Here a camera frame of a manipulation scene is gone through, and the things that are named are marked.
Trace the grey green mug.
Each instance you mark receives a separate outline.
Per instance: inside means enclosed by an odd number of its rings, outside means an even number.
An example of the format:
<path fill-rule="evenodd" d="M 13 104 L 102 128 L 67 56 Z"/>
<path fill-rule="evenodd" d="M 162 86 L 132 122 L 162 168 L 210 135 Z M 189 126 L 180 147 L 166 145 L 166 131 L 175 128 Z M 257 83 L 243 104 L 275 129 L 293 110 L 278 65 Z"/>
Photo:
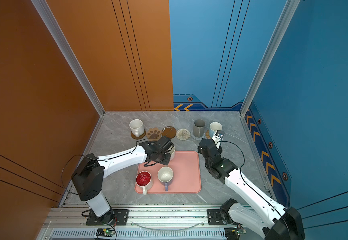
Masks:
<path fill-rule="evenodd" d="M 204 134 L 205 131 L 205 121 L 204 120 L 195 120 L 193 125 L 193 134 L 196 137 L 201 137 Z"/>

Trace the purple mug white inside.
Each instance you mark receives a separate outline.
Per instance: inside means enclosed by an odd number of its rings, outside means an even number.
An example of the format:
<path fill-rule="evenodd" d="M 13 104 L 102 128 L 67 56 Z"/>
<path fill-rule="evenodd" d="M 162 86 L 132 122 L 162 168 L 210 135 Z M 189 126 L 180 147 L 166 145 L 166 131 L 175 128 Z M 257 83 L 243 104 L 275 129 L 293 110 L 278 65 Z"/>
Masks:
<path fill-rule="evenodd" d="M 170 167 L 162 167 L 157 173 L 157 177 L 161 184 L 165 187 L 165 191 L 169 191 L 169 186 L 174 179 L 174 171 Z"/>

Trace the white woven round coaster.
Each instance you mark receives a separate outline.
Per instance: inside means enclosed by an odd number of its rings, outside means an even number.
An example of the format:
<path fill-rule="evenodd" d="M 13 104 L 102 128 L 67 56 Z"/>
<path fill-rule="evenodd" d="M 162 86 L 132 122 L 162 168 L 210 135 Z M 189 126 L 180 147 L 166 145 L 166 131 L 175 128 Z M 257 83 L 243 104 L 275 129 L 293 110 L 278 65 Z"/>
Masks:
<path fill-rule="evenodd" d="M 191 133 L 187 129 L 180 129 L 177 130 L 176 137 L 181 141 L 186 141 L 191 137 Z"/>

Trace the light blue mug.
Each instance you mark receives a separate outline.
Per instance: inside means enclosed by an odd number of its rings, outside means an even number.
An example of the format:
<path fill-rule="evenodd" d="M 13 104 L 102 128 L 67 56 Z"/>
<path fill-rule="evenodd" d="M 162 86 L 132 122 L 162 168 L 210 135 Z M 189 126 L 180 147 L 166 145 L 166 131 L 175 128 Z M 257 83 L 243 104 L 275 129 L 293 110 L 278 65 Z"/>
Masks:
<path fill-rule="evenodd" d="M 209 125 L 209 136 L 212 138 L 218 130 L 222 130 L 222 124 L 219 122 L 212 122 Z"/>

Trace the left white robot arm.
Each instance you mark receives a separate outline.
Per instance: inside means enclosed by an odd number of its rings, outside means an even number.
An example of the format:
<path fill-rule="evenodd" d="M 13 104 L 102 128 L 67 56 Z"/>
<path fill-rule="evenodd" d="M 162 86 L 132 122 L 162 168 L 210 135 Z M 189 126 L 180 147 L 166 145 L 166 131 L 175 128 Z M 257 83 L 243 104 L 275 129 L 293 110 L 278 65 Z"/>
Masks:
<path fill-rule="evenodd" d="M 170 138 L 161 137 L 155 141 L 136 143 L 128 150 L 111 155 L 96 157 L 94 154 L 88 154 L 83 156 L 76 167 L 71 181 L 80 200 L 85 202 L 95 215 L 93 218 L 99 223 L 109 224 L 115 219 L 115 212 L 102 191 L 103 179 L 132 165 L 167 166 L 171 160 L 170 151 L 173 147 Z"/>

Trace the paw shaped cork coaster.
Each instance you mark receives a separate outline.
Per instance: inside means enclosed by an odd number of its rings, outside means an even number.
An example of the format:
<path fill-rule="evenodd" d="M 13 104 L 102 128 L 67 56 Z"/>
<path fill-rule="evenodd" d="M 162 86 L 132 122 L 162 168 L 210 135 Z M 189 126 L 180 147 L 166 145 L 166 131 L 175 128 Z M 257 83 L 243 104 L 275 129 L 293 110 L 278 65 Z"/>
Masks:
<path fill-rule="evenodd" d="M 149 141 L 157 141 L 162 137 L 162 130 L 159 128 L 151 128 L 147 131 L 146 137 Z"/>

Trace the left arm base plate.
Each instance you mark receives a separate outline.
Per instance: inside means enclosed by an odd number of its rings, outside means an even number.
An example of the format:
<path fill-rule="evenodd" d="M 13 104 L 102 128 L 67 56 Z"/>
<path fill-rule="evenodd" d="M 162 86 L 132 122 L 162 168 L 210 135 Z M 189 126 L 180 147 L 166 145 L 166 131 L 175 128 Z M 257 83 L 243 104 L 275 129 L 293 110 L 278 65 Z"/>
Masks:
<path fill-rule="evenodd" d="M 105 213 L 103 216 L 98 217 L 95 215 L 93 210 L 90 210 L 88 215 L 82 213 L 84 217 L 87 218 L 87 226 L 125 226 L 129 217 L 128 209 L 112 209 L 108 213 Z"/>

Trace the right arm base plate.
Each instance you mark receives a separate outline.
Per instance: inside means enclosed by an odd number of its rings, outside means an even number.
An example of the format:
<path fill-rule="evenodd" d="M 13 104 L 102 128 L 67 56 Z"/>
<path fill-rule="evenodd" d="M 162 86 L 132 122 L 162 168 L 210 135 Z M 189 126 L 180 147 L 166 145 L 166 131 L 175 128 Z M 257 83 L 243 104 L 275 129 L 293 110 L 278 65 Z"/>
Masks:
<path fill-rule="evenodd" d="M 207 210 L 208 224 L 211 226 L 216 225 L 231 225 L 233 221 L 229 217 L 225 210 L 221 209 L 208 209 Z"/>

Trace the plain brown round coaster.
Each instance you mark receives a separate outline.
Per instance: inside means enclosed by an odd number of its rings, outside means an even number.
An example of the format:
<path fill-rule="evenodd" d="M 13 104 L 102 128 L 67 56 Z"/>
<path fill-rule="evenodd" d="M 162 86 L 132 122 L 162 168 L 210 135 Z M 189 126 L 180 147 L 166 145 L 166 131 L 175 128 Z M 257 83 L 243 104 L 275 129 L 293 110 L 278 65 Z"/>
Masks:
<path fill-rule="evenodd" d="M 136 135 L 133 134 L 133 132 L 131 132 L 131 137 L 135 140 L 140 140 L 142 138 L 144 138 L 146 135 L 146 131 L 143 132 L 143 134 L 141 134 L 139 137 L 137 137 Z"/>

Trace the tan wicker round coaster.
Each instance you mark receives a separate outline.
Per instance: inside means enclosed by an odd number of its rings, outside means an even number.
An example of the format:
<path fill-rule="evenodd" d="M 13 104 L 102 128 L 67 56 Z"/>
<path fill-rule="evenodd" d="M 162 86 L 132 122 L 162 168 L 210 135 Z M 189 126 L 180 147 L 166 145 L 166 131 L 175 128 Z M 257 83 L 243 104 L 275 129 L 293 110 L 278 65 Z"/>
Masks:
<path fill-rule="evenodd" d="M 212 137 L 210 136 L 209 130 L 207 130 L 207 131 L 205 132 L 205 137 L 206 137 L 207 139 L 211 139 L 211 138 L 212 138 Z"/>

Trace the blue grey woven coaster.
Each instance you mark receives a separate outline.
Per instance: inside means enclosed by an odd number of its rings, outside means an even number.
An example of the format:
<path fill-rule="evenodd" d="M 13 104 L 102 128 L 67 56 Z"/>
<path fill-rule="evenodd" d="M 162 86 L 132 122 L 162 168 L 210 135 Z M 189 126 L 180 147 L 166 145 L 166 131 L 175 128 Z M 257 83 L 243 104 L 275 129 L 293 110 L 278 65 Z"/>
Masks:
<path fill-rule="evenodd" d="M 193 132 L 191 132 L 191 137 L 194 139 L 194 140 L 197 140 L 197 141 L 201 141 L 204 137 L 205 137 L 205 134 L 203 134 L 201 137 L 196 137 Z"/>

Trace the dark brown rimmed coaster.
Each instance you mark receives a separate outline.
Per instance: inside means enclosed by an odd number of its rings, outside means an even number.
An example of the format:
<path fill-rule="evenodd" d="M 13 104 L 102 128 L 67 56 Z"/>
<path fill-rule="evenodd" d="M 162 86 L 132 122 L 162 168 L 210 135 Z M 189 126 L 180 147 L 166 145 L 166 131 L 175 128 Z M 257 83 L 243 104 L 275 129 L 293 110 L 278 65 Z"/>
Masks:
<path fill-rule="evenodd" d="M 176 136 L 177 130 L 172 126 L 167 126 L 162 129 L 162 136 L 167 138 L 174 138 Z"/>

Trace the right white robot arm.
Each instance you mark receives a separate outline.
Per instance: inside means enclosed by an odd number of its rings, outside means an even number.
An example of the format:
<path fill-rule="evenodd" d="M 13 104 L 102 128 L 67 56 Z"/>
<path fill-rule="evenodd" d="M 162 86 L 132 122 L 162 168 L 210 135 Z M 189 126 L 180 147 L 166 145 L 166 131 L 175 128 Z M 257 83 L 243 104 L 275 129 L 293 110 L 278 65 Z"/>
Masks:
<path fill-rule="evenodd" d="M 265 240 L 303 240 L 306 238 L 300 213 L 271 199 L 253 184 L 231 160 L 221 156 L 221 148 L 212 139 L 202 139 L 198 152 L 208 172 L 235 191 L 250 206 L 246 209 L 234 199 L 221 207 L 225 222 L 239 223 Z"/>

